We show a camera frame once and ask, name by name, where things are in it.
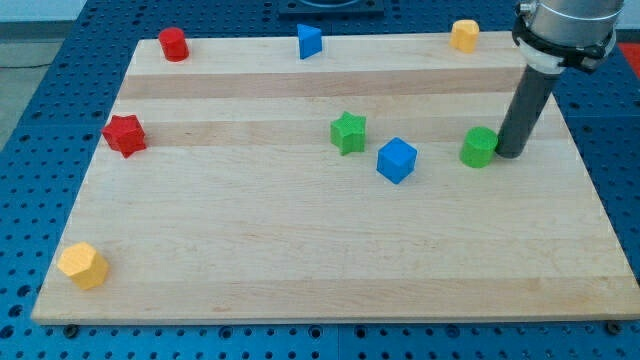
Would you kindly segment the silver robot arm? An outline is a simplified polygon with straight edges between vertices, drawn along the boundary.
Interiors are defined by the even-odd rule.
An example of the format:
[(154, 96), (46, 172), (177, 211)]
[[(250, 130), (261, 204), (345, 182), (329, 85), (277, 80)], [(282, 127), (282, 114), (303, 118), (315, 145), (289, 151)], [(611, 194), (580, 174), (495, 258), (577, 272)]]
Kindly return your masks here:
[(594, 72), (616, 44), (623, 0), (526, 0), (515, 5), (512, 39), (526, 60), (498, 133), (496, 153), (519, 157), (567, 68)]

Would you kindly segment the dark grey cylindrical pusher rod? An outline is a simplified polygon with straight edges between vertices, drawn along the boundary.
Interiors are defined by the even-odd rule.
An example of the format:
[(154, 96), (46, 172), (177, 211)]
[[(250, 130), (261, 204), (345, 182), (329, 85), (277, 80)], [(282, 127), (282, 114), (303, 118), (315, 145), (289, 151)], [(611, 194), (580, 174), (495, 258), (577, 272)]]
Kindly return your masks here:
[(515, 159), (523, 153), (559, 78), (526, 66), (498, 133), (499, 156)]

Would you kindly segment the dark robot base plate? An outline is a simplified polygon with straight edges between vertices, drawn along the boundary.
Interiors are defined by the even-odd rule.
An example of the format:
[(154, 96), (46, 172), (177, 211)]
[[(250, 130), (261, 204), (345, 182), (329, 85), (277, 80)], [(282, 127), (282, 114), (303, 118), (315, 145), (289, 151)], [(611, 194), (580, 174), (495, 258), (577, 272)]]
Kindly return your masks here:
[(278, 16), (382, 15), (383, 0), (280, 0)]

